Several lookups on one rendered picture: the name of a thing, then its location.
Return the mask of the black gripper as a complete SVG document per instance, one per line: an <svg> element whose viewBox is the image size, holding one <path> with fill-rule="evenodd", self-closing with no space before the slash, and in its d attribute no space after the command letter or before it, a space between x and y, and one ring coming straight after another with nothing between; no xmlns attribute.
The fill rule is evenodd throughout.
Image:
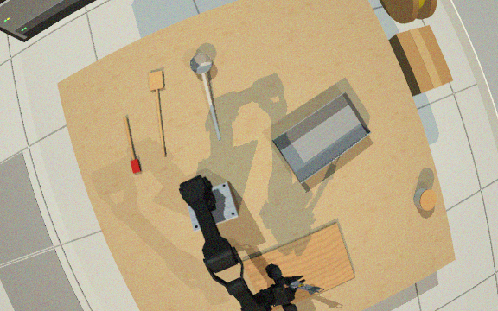
<svg viewBox="0 0 498 311"><path fill-rule="evenodd" d="M264 290L260 290L259 293L264 297L264 299L266 299L270 305L272 305L272 303L274 302L273 301L273 298L269 298L268 295L271 293L272 291L272 288L274 288L276 285L278 284L283 284L283 285L290 285L292 282L295 282L295 281L298 281L300 280L301 278L303 278L303 276L290 276L290 277L282 277L283 273L282 271L280 270L280 268L275 264L270 264L268 266L266 266L265 268L265 271L267 273L267 275L274 280L274 282L276 283L275 285L272 284L270 286L270 288L268 289L264 289ZM293 293L293 295L295 294L295 292L297 291L297 288L291 288L291 287L288 287L291 289L291 292ZM297 311L297 307L295 304L284 304L282 305L282 308L284 311Z"/></svg>

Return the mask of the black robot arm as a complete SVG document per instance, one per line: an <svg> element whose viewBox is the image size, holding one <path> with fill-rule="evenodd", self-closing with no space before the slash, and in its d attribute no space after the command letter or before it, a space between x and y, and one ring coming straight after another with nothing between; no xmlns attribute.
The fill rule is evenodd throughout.
<svg viewBox="0 0 498 311"><path fill-rule="evenodd" d="M198 175L180 184L182 198L194 210L195 217L201 227L205 243L202 246L203 262L214 281L223 285L230 295L233 295L241 306L241 311L271 311L270 303L258 292L253 295L244 279L243 262L239 253L232 247L228 240L220 236L211 211L216 210L216 198L213 185L207 177ZM215 273L241 265L240 277L226 282L217 277ZM269 298L273 298L273 307L289 304L295 299L291 288L278 284L272 288ZM274 306L275 305L275 306Z"/></svg>

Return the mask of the white jar with orange lid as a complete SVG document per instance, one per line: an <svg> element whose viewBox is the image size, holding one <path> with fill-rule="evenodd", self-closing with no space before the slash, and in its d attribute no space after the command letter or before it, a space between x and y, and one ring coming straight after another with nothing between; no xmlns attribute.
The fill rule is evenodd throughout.
<svg viewBox="0 0 498 311"><path fill-rule="evenodd" d="M430 211L436 205L437 196L429 188L420 188L414 194L413 201L417 208Z"/></svg>

